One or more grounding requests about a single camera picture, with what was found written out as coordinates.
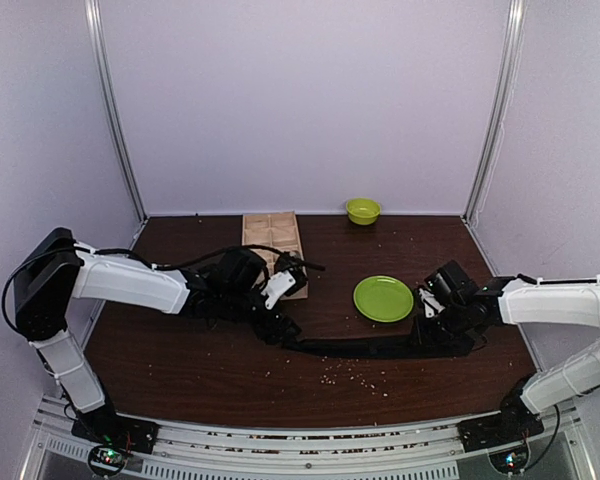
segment green bowl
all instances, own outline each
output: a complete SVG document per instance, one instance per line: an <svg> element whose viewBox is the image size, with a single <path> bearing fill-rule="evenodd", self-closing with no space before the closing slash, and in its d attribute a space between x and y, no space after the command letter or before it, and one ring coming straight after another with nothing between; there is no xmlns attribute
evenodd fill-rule
<svg viewBox="0 0 600 480"><path fill-rule="evenodd" d="M349 220L356 225L371 225L380 216L380 204L370 198L352 198L347 202Z"/></svg>

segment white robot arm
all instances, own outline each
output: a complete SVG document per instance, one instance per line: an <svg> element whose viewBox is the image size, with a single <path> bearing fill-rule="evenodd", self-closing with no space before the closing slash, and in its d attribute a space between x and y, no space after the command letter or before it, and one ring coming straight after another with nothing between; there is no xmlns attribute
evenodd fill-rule
<svg viewBox="0 0 600 480"><path fill-rule="evenodd" d="M36 349L69 397L78 417L74 434L147 452L156 426L116 414L67 328L65 312L71 298L121 302L190 318L247 322L266 343L280 343L300 332L276 309L276 303L306 284L304 266L321 267L277 252L276 273L269 276L265 261L247 247L223 249L204 258L218 253L223 254L218 263L199 270L153 265L127 250L96 250L76 242L69 230L58 228L14 272L3 291L3 314L11 328ZM15 325L5 307L11 281Z"/></svg>
<svg viewBox="0 0 600 480"><path fill-rule="evenodd" d="M541 322L600 329L600 275L573 282L538 278L535 284L516 279L504 287L499 305L505 324ZM598 386L600 338L559 365L531 377L522 391L522 401L536 414Z"/></svg>

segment purple-tinted wall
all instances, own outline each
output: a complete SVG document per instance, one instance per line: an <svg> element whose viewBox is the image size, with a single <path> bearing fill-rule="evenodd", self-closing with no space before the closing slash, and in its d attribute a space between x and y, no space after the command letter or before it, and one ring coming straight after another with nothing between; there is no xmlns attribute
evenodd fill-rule
<svg viewBox="0 0 600 480"><path fill-rule="evenodd" d="M509 2L109 0L102 18L152 214L460 213Z"/></svg>
<svg viewBox="0 0 600 480"><path fill-rule="evenodd" d="M515 94L478 238L501 274L600 273L600 0L529 2ZM544 366L599 331L525 328ZM600 468L600 390L578 402Z"/></svg>
<svg viewBox="0 0 600 480"><path fill-rule="evenodd" d="M53 227L94 245L137 228L116 164L84 2L0 0L0 291ZM72 309L84 333L92 303ZM49 380L0 316L0 480L11 479Z"/></svg>

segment dark brown tabletop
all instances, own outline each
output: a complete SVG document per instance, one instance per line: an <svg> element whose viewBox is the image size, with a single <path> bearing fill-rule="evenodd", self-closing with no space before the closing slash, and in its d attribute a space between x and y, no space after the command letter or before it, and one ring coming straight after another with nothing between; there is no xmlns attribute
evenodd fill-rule
<svg viewBox="0 0 600 480"><path fill-rule="evenodd" d="M414 286L450 259L478 283L489 271L459 218L383 216L356 227L344 216L299 216L309 298L284 302L305 337L407 333L409 319L375 324L352 293L369 275ZM241 217L152 218L136 251L157 263L184 261L241 241ZM385 425L498 408L534 371L515 327L492 327L488 344L464 358L340 360L266 346L246 325L106 305L86 353L121 412L251 427Z"/></svg>

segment black cable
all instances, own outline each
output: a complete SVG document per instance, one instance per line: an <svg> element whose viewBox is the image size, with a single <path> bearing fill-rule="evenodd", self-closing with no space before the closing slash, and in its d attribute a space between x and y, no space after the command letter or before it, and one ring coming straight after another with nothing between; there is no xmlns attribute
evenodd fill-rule
<svg viewBox="0 0 600 480"><path fill-rule="evenodd" d="M295 265L307 267L312 270L319 270L319 271L325 270L325 267L323 267L322 265L317 265L315 263L307 262L300 258L293 257L288 252L283 252L282 250L278 250L277 248L269 247L267 245L239 245L239 246L233 246L233 247L224 247L224 248L215 250L213 252L207 253L205 255L202 255L201 257L194 258L192 260L187 260L185 262L178 263L176 265L157 265L156 270L162 270L162 271L181 270L183 268L188 268L188 267L191 267L198 263L204 262L205 260L209 260L211 258L217 257L218 255L222 255L224 253L229 253L229 252L233 252L233 251L237 251L237 250L266 250L268 252L272 252L272 253L275 253L276 255L280 255L282 257L287 258L290 263L293 263Z"/></svg>
<svg viewBox="0 0 600 480"><path fill-rule="evenodd" d="M531 470L536 465L538 465L538 463L540 463L540 460L542 460L545 457L545 455L549 452L551 445L553 445L553 442L555 442L556 437L558 436L558 432L560 431L560 409L557 405L554 405L553 408L556 409L556 429L553 431L553 435L551 435L551 439L549 440L547 446L544 448L542 453L538 455L538 458L536 458L531 465L523 469L523 472L525 473Z"/></svg>
<svg viewBox="0 0 600 480"><path fill-rule="evenodd" d="M474 348L473 350L471 350L471 353L478 352L478 351L482 350L489 343L489 339L484 334L480 335L480 339L482 340L482 345L480 345L478 348Z"/></svg>
<svg viewBox="0 0 600 480"><path fill-rule="evenodd" d="M95 251L96 255L126 255L132 260L137 260L147 268L152 268L152 264L145 260L141 255L128 248L102 248Z"/></svg>
<svg viewBox="0 0 600 480"><path fill-rule="evenodd" d="M4 321L7 323L7 325L9 326L9 328L11 330L13 330L14 332L16 332L19 335L22 335L20 333L20 330L18 330L18 327L16 327L14 325L14 323L9 319L9 314L7 313L7 294L9 293L9 287L11 286L11 282L13 282L13 280L16 278L16 276L20 272L22 272L24 269L26 269L33 263L37 262L38 260L42 260L43 258L47 258L52 255L57 255L58 253L75 252L75 251L81 251L81 252L87 252L87 253L89 252L89 250L87 250L86 248L78 247L78 246L50 250L48 252L41 253L40 255L36 255L35 257L29 258L24 263L22 263L18 268L16 268L11 275L9 275L9 278L7 279L6 283L4 284L4 288L2 289L2 295L0 298L0 307L2 310L2 318L4 319Z"/></svg>

